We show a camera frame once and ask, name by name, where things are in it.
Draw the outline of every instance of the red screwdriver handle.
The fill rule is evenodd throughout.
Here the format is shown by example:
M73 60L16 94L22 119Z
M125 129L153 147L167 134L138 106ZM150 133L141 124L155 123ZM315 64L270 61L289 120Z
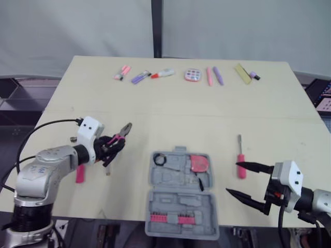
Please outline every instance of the red screwdriver handle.
M245 155L239 154L237 158L237 162L244 162L245 161ZM241 179L246 178L246 169L238 165L238 177Z

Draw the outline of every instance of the beige tabletop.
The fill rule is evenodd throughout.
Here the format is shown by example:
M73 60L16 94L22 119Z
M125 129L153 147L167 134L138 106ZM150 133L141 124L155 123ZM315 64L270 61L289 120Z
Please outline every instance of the beige tabletop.
M244 84L234 66L240 62L261 79ZM131 71L122 82L112 79L123 65ZM217 66L223 76L220 86L214 76L209 87L205 69ZM176 74L145 79L137 85L130 80L144 70L157 72L174 68ZM184 71L203 72L200 82L184 80ZM239 153L237 135L243 137L246 161L273 165L295 160L304 174L304 186L331 191L329 183L330 135L306 93L283 62L83 57L73 59L38 124L63 118L90 115L105 125L103 134L113 135L132 122L127 143L111 164L106 176L101 163L87 168L86 181L75 183L75 173L59 187L53 215L144 221L149 159L153 151L171 151L186 146L190 152L209 154L220 225L277 226L279 208L269 216L249 208L225 188L236 189L262 201L269 175L247 173L236 176ZM59 123L35 133L21 158L38 151L70 144L77 126ZM14 187L16 172L7 184ZM2 190L0 210L12 211L13 193ZM311 226L285 213L284 226Z

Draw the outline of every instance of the gray curtain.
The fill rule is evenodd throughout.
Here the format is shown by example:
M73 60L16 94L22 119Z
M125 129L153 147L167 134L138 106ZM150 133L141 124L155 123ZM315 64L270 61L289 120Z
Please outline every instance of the gray curtain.
M61 77L74 55L153 57L151 0L0 0L0 76Z
M166 0L163 56L287 61L331 76L330 0Z

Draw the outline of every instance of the gray toolbox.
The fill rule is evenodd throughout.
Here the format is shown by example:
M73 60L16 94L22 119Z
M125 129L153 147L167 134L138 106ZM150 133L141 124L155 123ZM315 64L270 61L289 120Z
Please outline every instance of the gray toolbox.
M149 236L217 240L219 227L209 156L186 147L151 155L145 232Z

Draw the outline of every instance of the calculator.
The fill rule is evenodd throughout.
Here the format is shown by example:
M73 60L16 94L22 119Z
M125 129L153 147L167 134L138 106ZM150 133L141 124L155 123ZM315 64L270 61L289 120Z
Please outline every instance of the calculator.
M184 78L187 81L197 82L201 79L201 71L198 69L187 69Z

